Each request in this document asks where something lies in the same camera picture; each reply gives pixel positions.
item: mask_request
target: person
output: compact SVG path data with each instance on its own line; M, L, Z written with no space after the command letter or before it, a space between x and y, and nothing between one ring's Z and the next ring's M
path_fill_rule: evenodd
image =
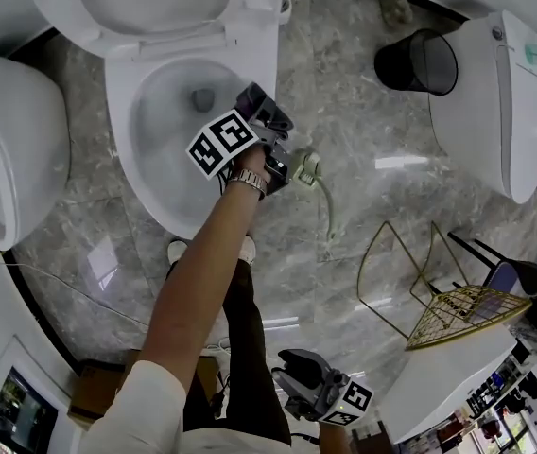
M122 389L81 443L92 453L291 452L291 436L266 365L253 302L246 236L270 181L265 153L251 147L190 246L170 245L171 265L147 338ZM220 308L229 322L230 395L214 418L195 371ZM321 454L350 454L344 429L320 424Z

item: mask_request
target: toilet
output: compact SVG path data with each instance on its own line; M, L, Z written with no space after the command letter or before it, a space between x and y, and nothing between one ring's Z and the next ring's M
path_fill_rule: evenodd
M59 87L0 58L0 251L52 210L69 172L69 133Z
M459 66L446 96L430 95L441 148L491 189L524 203L537 188L537 33L508 11L465 22L444 36Z
M128 182L166 230L190 239L220 194L185 149L257 82L274 97L282 0L33 0L105 59L107 102ZM209 90L209 111L191 95Z

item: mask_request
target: gold wire chair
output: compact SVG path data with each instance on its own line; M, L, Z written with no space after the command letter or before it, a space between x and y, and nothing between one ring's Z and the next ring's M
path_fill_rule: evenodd
M372 246L385 227L390 228L418 272L418 276L409 288L409 294L411 294L411 296L415 298L425 310L410 335L401 331L401 329L391 323L361 298L363 271L369 262L368 259L370 257ZM440 292L426 280L424 272L433 250L435 234L441 237L447 251L456 263L466 286L458 286L451 291ZM422 301L420 297L413 292L419 282L424 283L426 289L430 293L430 302L428 304ZM428 348L430 346L457 340L489 326L502 323L509 318L523 313L531 306L531 300L528 298L521 298L513 294L496 291L484 286L470 285L458 260L452 253L447 241L435 222L430 222L430 247L424 265L420 268L390 222L385 221L380 226L375 236L373 236L370 246L361 261L361 267L356 281L356 297L378 318L387 323L407 340L406 350L419 350L421 348Z

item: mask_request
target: marble floor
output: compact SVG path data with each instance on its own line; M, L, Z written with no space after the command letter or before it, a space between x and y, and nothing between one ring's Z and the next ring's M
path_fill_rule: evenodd
M405 341L359 306L361 258L388 219L419 261L430 221L480 237L503 254L537 262L537 193L516 205L459 170L440 150L427 97L383 87L377 48L419 27L458 24L420 8L414 24L392 31L378 0L292 0L279 42L277 101L296 123L291 147L315 148L334 194L338 236L327 243L326 206L292 184L264 200L252 234L256 300L267 322L268 364L302 347L333 366L364 375L379 398L407 357ZM168 264L172 235L136 199L119 164L105 100L103 62L62 36L29 53L27 63L62 88L72 141L67 190L47 220L15 249L19 262L57 274L79 294L35 271L23 274L50 322L77 358L118 360L141 346ZM389 157L413 155L401 166ZM431 277L453 277L444 247ZM487 273L454 249L475 283ZM410 332L422 311L410 300L410 264L385 235L363 274L363 295ZM218 318L209 341L226 335Z

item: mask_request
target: white shoe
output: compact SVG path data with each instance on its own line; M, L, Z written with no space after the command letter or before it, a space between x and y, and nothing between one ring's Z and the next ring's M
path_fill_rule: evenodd
M167 261L170 266L178 261L188 246L181 240L174 240L167 246Z
M243 244L241 244L241 250L239 251L239 259L246 261L248 264L253 262L256 258L256 244L250 236L243 237Z

